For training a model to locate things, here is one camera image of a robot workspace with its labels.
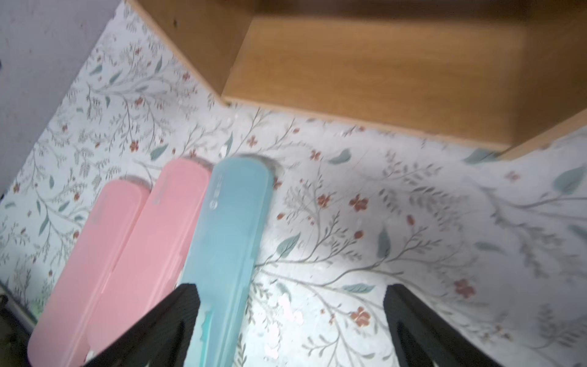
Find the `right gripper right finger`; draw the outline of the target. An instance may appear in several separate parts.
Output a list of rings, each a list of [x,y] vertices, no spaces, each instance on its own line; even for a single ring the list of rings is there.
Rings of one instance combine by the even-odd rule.
[[[403,284],[386,288],[383,307],[400,366],[500,366]]]

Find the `pink pencil case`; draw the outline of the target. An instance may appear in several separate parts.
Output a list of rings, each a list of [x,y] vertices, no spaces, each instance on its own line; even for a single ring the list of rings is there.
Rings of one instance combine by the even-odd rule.
[[[88,324],[91,351],[101,353],[176,287],[210,180],[183,158],[167,163]]]
[[[31,365],[84,364],[90,318],[149,194],[128,180],[104,186],[33,329]]]

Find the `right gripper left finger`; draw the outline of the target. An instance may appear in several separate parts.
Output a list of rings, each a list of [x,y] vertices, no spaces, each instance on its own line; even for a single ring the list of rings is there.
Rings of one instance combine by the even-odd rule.
[[[182,284],[87,366],[182,366],[200,310],[195,284]]]

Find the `wooden three-tier shelf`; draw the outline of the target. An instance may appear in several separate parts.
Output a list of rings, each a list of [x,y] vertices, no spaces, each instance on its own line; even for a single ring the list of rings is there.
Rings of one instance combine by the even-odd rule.
[[[586,124],[584,1],[134,1],[224,103],[514,160]]]

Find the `teal pencil case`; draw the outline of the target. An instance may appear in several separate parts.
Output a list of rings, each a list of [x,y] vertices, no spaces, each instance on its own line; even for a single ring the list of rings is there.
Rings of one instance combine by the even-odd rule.
[[[212,170],[180,280],[195,284],[200,297],[186,366],[233,364],[273,180],[250,157],[227,158]]]

